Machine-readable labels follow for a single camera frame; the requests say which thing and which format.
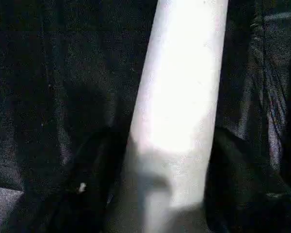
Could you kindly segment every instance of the black fabric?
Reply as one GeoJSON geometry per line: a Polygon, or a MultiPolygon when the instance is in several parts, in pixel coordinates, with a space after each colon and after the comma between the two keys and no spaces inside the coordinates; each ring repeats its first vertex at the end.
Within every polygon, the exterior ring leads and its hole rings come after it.
{"type": "MultiPolygon", "coordinates": [[[[156,2],[0,1],[0,233],[101,230],[156,2]]],[[[291,1],[229,1],[216,126],[211,228],[291,232],[291,1]]]]}
{"type": "Polygon", "coordinates": [[[226,129],[215,130],[207,186],[214,232],[291,232],[291,189],[264,157],[226,129]]]}
{"type": "Polygon", "coordinates": [[[80,218],[103,217],[97,213],[125,151],[155,8],[139,0],[0,2],[0,232],[100,225],[80,218]],[[80,146],[107,126],[116,136],[96,137],[86,149],[91,159],[83,159],[86,174],[96,175],[89,179],[104,187],[65,191],[84,182],[75,171],[80,146]],[[102,142],[108,146],[98,151],[102,142]]]}

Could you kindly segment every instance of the white tube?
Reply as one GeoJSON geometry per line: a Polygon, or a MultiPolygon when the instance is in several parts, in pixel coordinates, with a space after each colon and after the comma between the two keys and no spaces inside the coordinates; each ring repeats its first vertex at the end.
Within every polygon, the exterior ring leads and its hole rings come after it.
{"type": "Polygon", "coordinates": [[[119,200],[106,232],[205,231],[201,206],[227,2],[158,1],[119,200]],[[184,213],[186,219],[179,220],[184,213]],[[179,224],[183,230],[177,231],[179,224]]]}

